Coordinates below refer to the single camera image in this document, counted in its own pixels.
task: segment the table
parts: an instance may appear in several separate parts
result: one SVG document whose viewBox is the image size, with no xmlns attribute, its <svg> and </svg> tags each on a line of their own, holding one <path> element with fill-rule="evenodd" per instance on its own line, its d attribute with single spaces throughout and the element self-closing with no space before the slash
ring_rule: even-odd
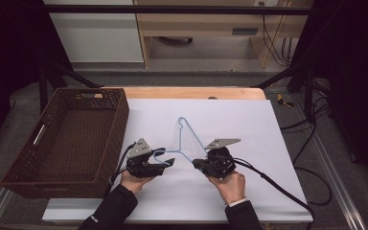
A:
<svg viewBox="0 0 368 230">
<path fill-rule="evenodd" d="M 228 146 L 235 157 L 249 161 L 297 198 L 305 200 L 270 101 L 265 100 L 261 89 L 127 87 L 125 90 L 130 113 L 123 150 L 141 137 L 153 149 L 175 148 L 179 132 L 176 120 L 182 116 L 205 141 L 203 144 L 214 138 L 241 138 L 240 143 Z M 219 100 L 202 100 L 210 97 Z M 244 116 L 230 119 L 239 112 Z M 186 125 L 182 136 L 184 152 L 192 159 L 205 157 Z M 170 154 L 163 160 L 173 157 L 173 167 L 138 194 L 139 205 L 126 222 L 226 222 L 225 205 L 215 187 L 194 170 L 185 157 Z M 246 175 L 246 181 L 253 181 L 246 182 L 246 196 L 252 201 L 261 222 L 312 221 L 307 210 L 277 192 L 255 173 L 242 167 L 237 167 L 237 171 Z M 100 202 L 100 199 L 51 199 L 43 219 L 81 222 Z"/>
<path fill-rule="evenodd" d="M 227 6 L 227 7 L 258 7 L 259 2 L 265 2 L 267 7 L 296 7 L 309 8 L 312 0 L 134 0 L 137 6 Z M 158 36 L 247 36 L 253 46 L 261 67 L 266 67 L 274 52 L 273 46 L 265 35 L 261 15 L 207 15 L 207 14 L 146 14 L 137 13 L 139 36 L 142 44 L 142 53 L 145 65 L 148 67 L 152 38 Z M 305 15 L 267 15 L 265 17 L 265 29 L 273 40 L 274 46 L 278 45 L 278 38 L 299 38 L 307 17 Z"/>
</svg>

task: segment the human hand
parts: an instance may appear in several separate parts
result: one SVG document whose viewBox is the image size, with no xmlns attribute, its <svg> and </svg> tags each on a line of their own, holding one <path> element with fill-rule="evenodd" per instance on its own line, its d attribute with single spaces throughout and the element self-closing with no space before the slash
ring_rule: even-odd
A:
<svg viewBox="0 0 368 230">
<path fill-rule="evenodd" d="M 133 192 L 135 195 L 142 190 L 142 187 L 155 177 L 138 178 L 131 175 L 129 171 L 122 172 L 121 185 Z"/>
<path fill-rule="evenodd" d="M 233 171 L 222 179 L 207 175 L 208 180 L 217 187 L 220 197 L 226 204 L 245 198 L 245 179 L 244 175 Z"/>
</svg>

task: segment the black sleeve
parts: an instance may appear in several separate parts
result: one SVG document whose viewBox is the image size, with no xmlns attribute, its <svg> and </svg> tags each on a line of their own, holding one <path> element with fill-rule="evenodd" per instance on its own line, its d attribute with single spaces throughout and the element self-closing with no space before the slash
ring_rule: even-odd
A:
<svg viewBox="0 0 368 230">
<path fill-rule="evenodd" d="M 226 206 L 225 214 L 232 230 L 263 230 L 249 200 L 233 207 Z"/>
<path fill-rule="evenodd" d="M 118 229 L 136 205 L 137 199 L 134 194 L 124 186 L 118 185 L 79 229 Z"/>
</svg>

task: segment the black cable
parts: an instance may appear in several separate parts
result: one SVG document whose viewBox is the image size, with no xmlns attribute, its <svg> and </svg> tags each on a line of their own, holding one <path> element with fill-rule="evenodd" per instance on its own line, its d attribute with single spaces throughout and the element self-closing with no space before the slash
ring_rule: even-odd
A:
<svg viewBox="0 0 368 230">
<path fill-rule="evenodd" d="M 324 99 L 327 99 L 327 97 L 322 97 L 322 98 L 319 98 L 319 99 L 317 99 L 314 103 L 313 103 L 313 105 L 315 106 L 319 101 L 321 101 L 321 100 L 324 100 Z M 328 106 L 327 104 L 324 104 L 324 105 L 322 105 L 321 107 L 319 107 L 318 109 L 317 109 L 317 111 L 314 111 L 313 112 L 313 114 L 315 115 L 315 114 L 317 114 L 317 113 L 319 113 L 322 109 L 324 109 L 324 107 L 326 107 L 326 106 Z M 293 124 L 293 125 L 290 125 L 290 126 L 283 126 L 283 127 L 280 127 L 280 130 L 286 130 L 286 129 L 290 129 L 290 128 L 293 128 L 293 127 L 299 127 L 300 125 L 303 125 L 305 122 L 307 122 L 309 119 L 308 118 L 306 118 L 306 119 L 304 119 L 304 120 L 302 120 L 302 121 L 300 121 L 300 122 L 298 122 L 298 123 L 296 123 L 296 124 Z"/>
<path fill-rule="evenodd" d="M 16 105 L 16 100 L 13 97 L 10 97 L 10 100 L 13 100 L 13 104 L 11 104 L 11 107 L 9 108 L 9 110 L 12 110 Z"/>
<path fill-rule="evenodd" d="M 327 189 L 328 189 L 328 199 L 326 201 L 324 201 L 324 202 L 314 202 L 314 201 L 310 201 L 309 200 L 309 203 L 310 204 L 318 205 L 318 206 L 325 206 L 325 205 L 328 205 L 328 204 L 331 203 L 331 201 L 333 200 L 333 192 L 331 190 L 331 186 L 328 184 L 328 182 L 322 176 L 320 176 L 316 172 L 313 172 L 313 171 L 308 170 L 308 169 L 305 169 L 305 168 L 294 166 L 294 169 L 295 170 L 304 171 L 304 172 L 307 172 L 307 173 L 310 173 L 310 174 L 313 174 L 314 176 L 316 176 L 317 178 L 319 178 L 320 180 L 322 180 L 322 182 L 324 182 L 324 184 L 327 186 Z"/>
<path fill-rule="evenodd" d="M 109 177 L 109 184 L 108 184 L 108 187 L 106 189 L 106 192 L 105 192 L 104 196 L 107 196 L 109 194 L 109 192 L 112 189 L 112 186 L 115 182 L 116 177 L 118 177 L 118 175 L 124 171 L 124 170 L 121 171 L 122 164 L 124 163 L 124 160 L 125 160 L 125 157 L 127 156 L 127 153 L 134 147 L 134 145 L 136 145 L 136 142 L 134 142 L 133 144 L 131 144 L 130 146 L 128 146 L 125 149 L 124 154 L 122 155 L 122 157 L 119 160 L 119 164 L 118 164 L 118 167 L 116 168 L 115 173 L 111 177 Z"/>
<path fill-rule="evenodd" d="M 308 126 L 308 127 L 304 127 L 304 128 L 301 128 L 301 129 L 297 129 L 297 130 L 293 130 L 293 131 L 282 131 L 282 133 L 295 133 L 295 132 L 302 132 L 304 130 L 307 130 L 307 129 L 311 129 L 313 126 Z"/>
<path fill-rule="evenodd" d="M 265 33 L 267 33 L 268 39 L 271 42 L 271 46 L 274 49 L 274 53 L 276 54 L 277 58 L 279 60 L 281 60 L 279 54 L 277 53 L 276 47 L 274 46 L 274 43 L 271 40 L 270 34 L 268 33 L 268 31 L 267 31 L 267 29 L 265 27 L 265 16 L 262 15 L 262 18 L 263 18 L 263 42 L 264 42 L 264 45 L 265 45 L 265 47 L 267 47 L 268 52 L 270 52 L 270 54 L 273 56 L 273 59 L 276 61 L 276 63 L 279 64 L 279 65 L 281 65 L 281 66 L 285 66 L 285 63 L 284 63 L 283 60 L 282 60 L 283 63 L 279 63 L 279 61 L 276 59 L 276 57 L 274 56 L 273 52 L 271 51 L 270 47 L 267 45 L 267 42 L 265 41 Z"/>
<path fill-rule="evenodd" d="M 291 45 L 292 45 L 292 37 L 289 38 L 288 41 L 288 51 L 287 51 L 287 65 L 290 66 L 291 65 Z"/>
<path fill-rule="evenodd" d="M 307 205 L 306 203 L 304 203 L 303 201 L 301 201 L 300 199 L 298 199 L 297 197 L 295 197 L 294 195 L 292 195 L 291 193 L 287 192 L 285 189 L 283 189 L 280 185 L 278 185 L 276 182 L 274 182 L 274 180 L 272 180 L 270 177 L 268 177 L 266 174 L 258 171 L 256 168 L 254 168 L 250 163 L 248 163 L 247 161 L 240 159 L 240 158 L 234 158 L 234 162 L 237 163 L 238 165 L 244 166 L 247 169 L 257 173 L 261 178 L 263 178 L 265 181 L 267 181 L 271 186 L 273 186 L 274 188 L 276 188 L 278 191 L 280 191 L 283 195 L 287 196 L 288 198 L 290 198 L 291 200 L 293 200 L 294 202 L 296 202 L 297 204 L 301 205 L 302 207 L 304 207 L 305 209 L 307 209 L 311 216 L 312 216 L 312 222 L 310 222 L 307 226 L 307 229 L 311 229 L 313 223 L 315 222 L 315 213 L 313 212 L 312 208 Z"/>
<path fill-rule="evenodd" d="M 310 133 L 309 138 L 307 139 L 307 141 L 304 143 L 303 147 L 300 149 L 300 151 L 298 151 L 297 155 L 294 157 L 294 159 L 292 160 L 292 165 L 295 164 L 295 162 L 298 160 L 298 158 L 300 157 L 301 153 L 303 153 L 304 149 L 306 148 L 307 144 L 310 142 L 310 139 L 312 138 L 313 134 L 315 133 L 316 130 L 316 124 L 313 125 L 313 129 Z"/>
<path fill-rule="evenodd" d="M 286 38 L 283 37 L 283 43 L 282 43 L 282 58 L 283 58 L 283 60 L 286 60 L 285 47 L 286 47 Z"/>
<path fill-rule="evenodd" d="M 273 56 L 273 58 L 274 58 L 274 60 L 276 61 L 276 63 L 277 63 L 277 64 L 279 64 L 279 65 L 281 65 L 281 66 L 286 66 L 286 67 L 288 68 L 287 63 L 286 63 L 283 59 L 281 59 L 281 58 L 280 58 L 280 56 L 279 56 L 279 54 L 278 54 L 278 52 L 277 52 L 276 46 L 275 46 L 275 44 L 274 44 L 273 40 L 271 39 L 270 34 L 268 33 L 268 30 L 267 30 L 267 28 L 266 28 L 266 26 L 265 26 L 265 15 L 264 15 L 264 14 L 262 14 L 262 19 L 263 19 L 263 41 L 264 41 L 264 45 L 267 47 L 268 51 L 269 51 L 269 52 L 270 52 L 270 54 Z M 268 37 L 268 39 L 270 40 L 270 43 L 271 43 L 271 47 L 273 47 L 274 53 L 276 54 L 277 58 L 278 58 L 281 62 L 283 62 L 282 64 L 281 64 L 281 63 L 279 63 L 279 62 L 277 61 L 277 59 L 276 59 L 276 57 L 273 55 L 273 52 L 271 51 L 270 47 L 269 47 L 269 46 L 267 45 L 267 43 L 265 42 L 265 34 L 267 34 L 267 37 Z"/>
<path fill-rule="evenodd" d="M 318 83 L 316 80 L 313 81 L 313 89 L 320 91 L 324 95 L 327 95 L 327 96 L 330 95 L 330 90 L 326 88 L 325 86 L 321 85 L 320 83 Z"/>
</svg>

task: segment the wicker basket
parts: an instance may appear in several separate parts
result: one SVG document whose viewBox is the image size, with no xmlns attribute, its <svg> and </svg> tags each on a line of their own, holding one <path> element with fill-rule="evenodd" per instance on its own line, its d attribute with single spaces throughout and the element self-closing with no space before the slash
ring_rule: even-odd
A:
<svg viewBox="0 0 368 230">
<path fill-rule="evenodd" d="M 129 108 L 119 89 L 58 89 L 0 183 L 26 198 L 104 197 Z"/>
</svg>

